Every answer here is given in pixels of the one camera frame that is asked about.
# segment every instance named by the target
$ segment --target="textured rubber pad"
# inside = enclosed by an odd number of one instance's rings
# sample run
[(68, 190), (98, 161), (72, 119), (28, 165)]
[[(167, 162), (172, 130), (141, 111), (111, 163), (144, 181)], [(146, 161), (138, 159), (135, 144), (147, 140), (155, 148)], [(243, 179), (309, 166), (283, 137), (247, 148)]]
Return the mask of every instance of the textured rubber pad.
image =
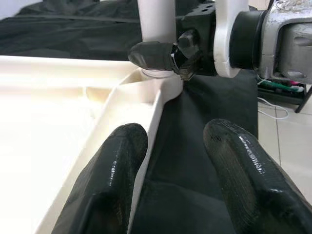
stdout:
[(253, 135), (214, 119), (203, 137), (238, 234), (312, 234), (311, 205)]
[(134, 182), (146, 151), (141, 125), (114, 130), (78, 176), (52, 233), (127, 233)]

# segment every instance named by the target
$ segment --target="dark cloth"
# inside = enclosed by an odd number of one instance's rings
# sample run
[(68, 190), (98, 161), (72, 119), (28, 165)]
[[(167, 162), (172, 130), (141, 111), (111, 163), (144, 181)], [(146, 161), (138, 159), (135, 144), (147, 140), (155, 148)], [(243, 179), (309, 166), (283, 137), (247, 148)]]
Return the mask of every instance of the dark cloth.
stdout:
[(254, 76), (249, 71), (233, 79), (195, 76), (165, 105), (133, 234), (235, 233), (203, 129), (210, 120), (224, 118), (257, 136)]
[[(176, 0), (183, 16), (197, 0)], [(136, 0), (45, 0), (0, 22), (0, 55), (128, 60), (141, 42)]]

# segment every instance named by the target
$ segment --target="black fabric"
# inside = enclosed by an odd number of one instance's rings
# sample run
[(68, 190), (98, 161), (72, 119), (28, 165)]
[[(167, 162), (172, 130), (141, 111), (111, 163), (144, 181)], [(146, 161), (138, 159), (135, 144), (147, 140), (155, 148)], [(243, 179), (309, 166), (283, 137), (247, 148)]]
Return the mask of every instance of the black fabric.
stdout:
[(233, 79), (195, 76), (165, 105), (133, 234), (235, 233), (202, 136), (214, 118), (228, 119), (257, 136), (253, 76), (249, 71)]
[[(176, 15), (197, 5), (176, 0)], [(0, 55), (128, 60), (141, 41), (136, 0), (46, 0), (0, 22)]]
[[(138, 19), (134, 1), (100, 5), (77, 1), (81, 7), (71, 10), (54, 4), (60, 1), (46, 0), (1, 21), (0, 54), (127, 60), (128, 50), (141, 42), (138, 22), (117, 22)], [(197, 3), (177, 0), (176, 4), (177, 15), (183, 15)], [(101, 16), (98, 20), (44, 17), (59, 14)], [(224, 118), (257, 136), (254, 76), (247, 71), (233, 79), (195, 76), (184, 84), (179, 97), (165, 104), (132, 233), (234, 233), (202, 133), (208, 121)]]
[(312, 234), (312, 206), (253, 135), (214, 119), (203, 137), (237, 234)]

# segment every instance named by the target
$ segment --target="white plastic tray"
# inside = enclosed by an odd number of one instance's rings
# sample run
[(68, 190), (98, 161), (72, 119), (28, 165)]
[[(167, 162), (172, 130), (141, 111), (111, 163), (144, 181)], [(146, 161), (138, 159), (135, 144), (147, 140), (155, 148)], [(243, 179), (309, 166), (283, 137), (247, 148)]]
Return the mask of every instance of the white plastic tray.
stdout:
[(136, 122), (149, 147), (176, 75), (151, 79), (129, 62), (0, 56), (0, 233), (48, 234), (72, 186), (107, 136)]

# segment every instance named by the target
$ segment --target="floor tile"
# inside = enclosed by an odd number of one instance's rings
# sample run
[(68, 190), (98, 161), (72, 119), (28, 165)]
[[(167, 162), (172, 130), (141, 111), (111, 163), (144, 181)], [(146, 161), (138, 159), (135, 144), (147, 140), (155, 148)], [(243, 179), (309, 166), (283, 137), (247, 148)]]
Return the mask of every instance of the floor tile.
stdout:
[(268, 8), (269, 4), (270, 4), (270, 0), (265, 0), (265, 7), (266, 8)]
[(290, 176), (306, 200), (312, 205), (312, 171), (285, 161), (282, 164), (282, 168)]
[(249, 5), (258, 8), (258, 10), (266, 9), (266, 0), (249, 0)]
[[(271, 116), (275, 116), (274, 109), (259, 108)], [(259, 126), (259, 142), (264, 150), (279, 164), (279, 149), (277, 138), (276, 120), (258, 113), (258, 126)]]
[[(277, 117), (284, 114), (277, 111)], [(281, 166), (312, 203), (312, 116), (290, 112), (277, 126)]]
[(298, 108), (298, 105), (293, 105), (293, 104), (279, 102), (279, 101), (275, 101), (274, 104), (279, 105), (281, 107), (284, 107), (289, 112), (294, 112)]
[[(307, 91), (311, 88), (311, 85), (307, 85)], [(309, 98), (307, 104), (304, 106), (300, 113), (312, 115), (312, 97)]]
[(275, 107), (270, 106), (270, 105), (267, 105), (267, 104), (265, 104), (265, 103), (262, 102), (262, 101), (258, 101), (258, 108), (259, 108), (259, 107), (268, 108), (268, 109), (275, 109)]

